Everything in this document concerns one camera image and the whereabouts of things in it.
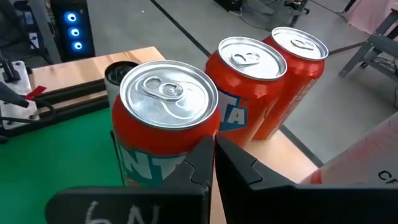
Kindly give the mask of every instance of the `silver can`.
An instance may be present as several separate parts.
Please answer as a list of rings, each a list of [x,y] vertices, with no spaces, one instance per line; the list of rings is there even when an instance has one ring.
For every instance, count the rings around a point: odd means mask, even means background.
[[[112,118],[130,186],[161,184],[199,139],[218,131],[216,86],[186,63],[139,65],[124,77],[119,95]]]
[[[105,88],[108,94],[109,107],[112,110],[114,100],[119,94],[120,83],[124,76],[138,64],[134,62],[121,61],[112,63],[105,69]]]

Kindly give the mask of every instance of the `wooden table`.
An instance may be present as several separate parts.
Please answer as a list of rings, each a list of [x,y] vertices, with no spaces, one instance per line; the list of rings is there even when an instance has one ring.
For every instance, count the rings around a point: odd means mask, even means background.
[[[36,68],[30,77],[30,81],[32,88],[43,85],[47,87],[47,91],[52,91],[79,85],[84,82],[100,80],[104,77],[105,68],[113,62],[131,60],[136,63],[142,63],[163,59],[163,56],[154,47],[148,47],[76,62]],[[103,96],[104,94],[106,93],[95,93],[55,106],[71,105]],[[295,182],[302,180],[317,169],[316,165],[280,131],[268,141],[252,141],[245,150],[259,159],[263,164]],[[215,174],[211,201],[211,222],[217,224],[226,223]]]

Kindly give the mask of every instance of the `fanta logo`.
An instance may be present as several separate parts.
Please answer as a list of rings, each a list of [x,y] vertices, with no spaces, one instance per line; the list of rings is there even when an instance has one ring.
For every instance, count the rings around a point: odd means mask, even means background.
[[[240,97],[218,90],[218,107],[221,113],[220,131],[243,128],[248,123],[248,111],[240,108]]]
[[[158,185],[169,176],[185,156],[152,157],[142,151],[127,151],[121,147],[127,177],[138,183]]]

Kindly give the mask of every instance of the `red tag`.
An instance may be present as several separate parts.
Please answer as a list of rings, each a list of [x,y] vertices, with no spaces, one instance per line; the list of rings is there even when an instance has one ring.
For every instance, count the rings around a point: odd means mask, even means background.
[[[47,88],[44,86],[38,86],[36,87],[36,89],[34,89],[31,93],[27,94],[25,96],[25,100],[32,100],[33,98],[35,98],[36,96],[41,95],[44,90],[46,90]]]

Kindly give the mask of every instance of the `orange soda can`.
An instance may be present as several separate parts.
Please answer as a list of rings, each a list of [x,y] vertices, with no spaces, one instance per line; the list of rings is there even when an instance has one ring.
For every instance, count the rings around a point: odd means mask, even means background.
[[[220,126],[215,84],[182,62],[143,63],[126,74],[112,109],[125,185],[160,185],[202,139]]]
[[[398,185],[397,146],[395,113],[301,184]]]
[[[275,48],[286,60],[287,72],[283,79],[283,93],[271,109],[254,140],[272,137],[279,126],[293,112],[325,68],[325,58],[329,51],[316,37],[290,27],[277,27],[263,40]]]
[[[219,134],[244,147],[282,92],[287,66],[272,47],[246,37],[222,40],[206,63],[218,89]]]

